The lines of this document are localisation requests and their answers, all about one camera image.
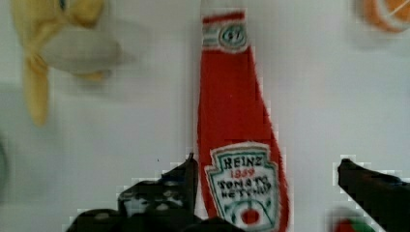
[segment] white wall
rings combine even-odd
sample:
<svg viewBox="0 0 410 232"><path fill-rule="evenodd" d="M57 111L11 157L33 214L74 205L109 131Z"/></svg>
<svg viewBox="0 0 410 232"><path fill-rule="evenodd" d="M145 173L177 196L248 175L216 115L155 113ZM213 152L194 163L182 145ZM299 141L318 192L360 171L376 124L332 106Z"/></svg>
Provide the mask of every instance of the white wall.
<svg viewBox="0 0 410 232"><path fill-rule="evenodd" d="M0 132L12 169L0 231L64 231L78 209L115 208L117 187L158 177L195 149L199 0L111 2L109 25L131 58L102 84L52 71L50 119L36 129L20 93L9 2L0 1ZM410 177L410 36L369 30L352 3L248 1L286 157L289 231L326 231L330 210L355 208L334 182L342 155Z"/></svg>

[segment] stuffed animal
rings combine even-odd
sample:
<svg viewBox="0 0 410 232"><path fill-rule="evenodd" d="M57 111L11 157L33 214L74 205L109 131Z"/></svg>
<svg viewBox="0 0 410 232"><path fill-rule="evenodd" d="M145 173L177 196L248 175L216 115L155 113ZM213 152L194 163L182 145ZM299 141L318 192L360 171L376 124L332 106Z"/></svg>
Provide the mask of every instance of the stuffed animal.
<svg viewBox="0 0 410 232"><path fill-rule="evenodd" d="M89 80L117 62L120 46L95 29L104 0L11 0L15 30L24 50L23 90L37 126L48 111L49 67Z"/></svg>

